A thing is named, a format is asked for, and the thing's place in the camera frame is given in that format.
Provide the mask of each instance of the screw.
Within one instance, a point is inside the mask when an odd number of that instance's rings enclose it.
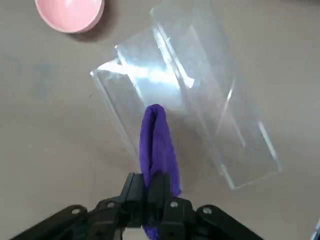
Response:
[[[202,209],[202,212],[203,212],[204,214],[212,214],[212,210],[211,210],[211,208],[209,208],[209,207],[203,208],[203,209]]]
[[[115,207],[115,203],[111,201],[106,205],[106,207],[110,208],[110,209],[113,209]]]
[[[78,213],[80,213],[80,209],[79,208],[75,208],[75,209],[72,210],[71,213],[72,214],[78,214]]]
[[[176,208],[176,207],[178,207],[178,203],[176,201],[172,201],[172,202],[170,202],[170,207]]]

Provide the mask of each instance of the clear plastic container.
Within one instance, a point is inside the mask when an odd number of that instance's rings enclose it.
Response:
[[[135,158],[145,108],[166,109],[184,189],[218,175],[235,189],[281,170],[211,4],[153,8],[153,27],[91,72]]]

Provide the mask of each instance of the purple cloth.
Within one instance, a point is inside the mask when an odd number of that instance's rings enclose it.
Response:
[[[155,173],[167,173],[171,177],[171,193],[181,193],[180,174],[176,154],[170,138],[164,108],[158,104],[146,108],[141,124],[139,146],[140,169],[148,188]],[[149,239],[158,238],[158,230],[143,227]]]

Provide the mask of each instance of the bowl rim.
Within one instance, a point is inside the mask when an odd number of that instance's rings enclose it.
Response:
[[[48,18],[44,15],[41,7],[39,7],[39,1],[41,0],[34,0],[35,5],[36,5],[36,9],[38,11],[38,13],[40,14],[41,18],[45,21],[46,24],[48,24],[52,29],[59,31],[61,33],[65,33],[65,34],[72,34],[72,33],[81,33],[83,30],[86,30],[95,20],[97,17],[99,17],[100,15],[100,11],[105,7],[105,0],[99,0],[100,1],[100,5],[97,8],[96,13],[94,14],[93,18],[90,20],[90,22],[88,22],[84,27],[81,27],[80,29],[75,29],[75,30],[65,30],[61,27],[55,26],[54,24],[52,24],[51,21],[48,20]]]

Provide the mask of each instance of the table surface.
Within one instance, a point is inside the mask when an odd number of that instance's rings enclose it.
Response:
[[[50,29],[32,0],[1,1],[1,239],[67,205],[93,208],[138,168],[89,72],[148,27],[159,2],[110,1],[95,31],[74,36]],[[267,240],[309,239],[320,217],[320,3],[215,4],[283,172],[234,191],[199,182],[184,197],[219,206]]]

